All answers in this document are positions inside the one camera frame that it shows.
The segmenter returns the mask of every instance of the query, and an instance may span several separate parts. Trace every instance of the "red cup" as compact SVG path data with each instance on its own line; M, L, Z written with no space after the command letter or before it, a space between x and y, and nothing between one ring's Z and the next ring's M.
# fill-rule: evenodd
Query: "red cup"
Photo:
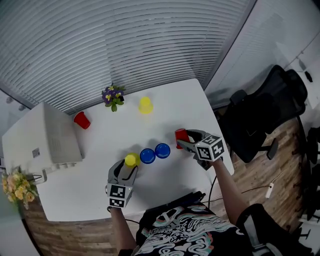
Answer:
M90 121L85 116L85 113L83 111L76 114L73 121L77 123L79 126L81 126L83 129L88 129L88 127L91 125Z
M190 142L186 129L179 129L179 130L176 130L174 133L175 133L175 141L182 140L184 142ZM182 149L182 147L180 147L178 144L176 145L176 148L179 150Z

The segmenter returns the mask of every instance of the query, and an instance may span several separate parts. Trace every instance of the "yellow cup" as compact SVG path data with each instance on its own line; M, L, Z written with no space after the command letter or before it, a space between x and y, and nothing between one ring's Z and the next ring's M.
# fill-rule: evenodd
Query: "yellow cup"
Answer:
M151 100L148 97L142 97L140 99L139 111L142 114L149 114L154 109L154 106L151 103Z
M129 167L138 166L140 164L140 157L136 153L129 153L124 158L124 162Z

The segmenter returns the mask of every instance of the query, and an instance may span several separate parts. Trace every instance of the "white table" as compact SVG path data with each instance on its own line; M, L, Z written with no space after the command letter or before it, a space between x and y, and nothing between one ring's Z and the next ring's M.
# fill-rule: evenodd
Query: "white table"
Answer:
M150 97L151 114L138 110L140 98ZM211 167L205 171L193 154L176 148L175 130L199 129L222 136L220 127L198 80L189 79L125 95L117 112L99 104L84 112L91 126L84 130L75 124L83 162L48 175L37 186L49 221L88 221L109 218L105 186L109 168L127 153L140 154L158 143L171 148L168 158L141 163L133 185L133 194L123 213L140 213L176 200L190 192L207 195L215 178ZM223 161L228 171L234 168L226 147ZM221 194L215 185L211 198Z

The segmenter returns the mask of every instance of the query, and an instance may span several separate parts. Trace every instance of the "cable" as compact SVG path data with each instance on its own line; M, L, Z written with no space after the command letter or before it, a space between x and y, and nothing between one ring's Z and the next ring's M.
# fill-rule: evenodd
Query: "cable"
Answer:
M251 189L248 189L246 191L243 191L241 192L241 194L243 193L246 193L246 192L249 192L249 191L252 191L252 190L258 190L258 189L263 189L263 188L270 188L270 186L258 186L258 187L254 187L254 188L251 188ZM201 202L201 203L208 203L208 208L210 209L210 202L214 202L214 201L218 201L218 200L222 200L223 198L218 198L218 199L215 199L215 200L211 200L211 201L205 201L205 202Z
M275 178L271 181L271 183L274 183L275 180L278 179L283 173L284 173L284 172L281 172L277 177L275 177Z
M137 221L134 221L134 220L132 220L132 219L125 219L127 222L134 222L134 223L137 223L137 224L140 224L139 222L137 222Z
M309 47L309 45L311 45L311 43L316 39L316 37L319 35L319 33L320 33L320 31L312 38L312 40L308 43L308 45L305 48L303 48L303 50L301 50L299 52L299 54L297 56L295 56L295 58L288 65L286 65L283 69L286 69L287 67L289 67L296 59L300 60L299 55L302 54Z
M211 189L210 189L210 194L209 194L209 201L208 201L208 208L210 209L210 199L211 199L211 193L212 193L212 189L214 187L214 184L216 182L217 176L214 177L213 183L211 185Z
M111 207L111 206L108 206L108 207L106 208L106 210L107 210L109 213L111 213L111 212L110 212L110 207ZM134 222L134 223L140 224L139 222L137 222L137 221L135 221L135 220L132 220L132 219L127 219L127 218L125 218L125 220L126 220L127 222Z

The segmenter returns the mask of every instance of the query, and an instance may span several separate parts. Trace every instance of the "green leaf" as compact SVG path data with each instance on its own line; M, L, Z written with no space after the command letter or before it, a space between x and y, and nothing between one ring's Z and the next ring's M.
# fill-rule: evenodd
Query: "green leaf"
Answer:
M32 184L30 185L30 189L33 191L37 191L37 186Z
M117 111L117 105L113 104L111 107L112 112L116 112Z
M35 190L33 190L31 193L32 193L35 197L38 197L38 196L39 196L38 193L37 193Z

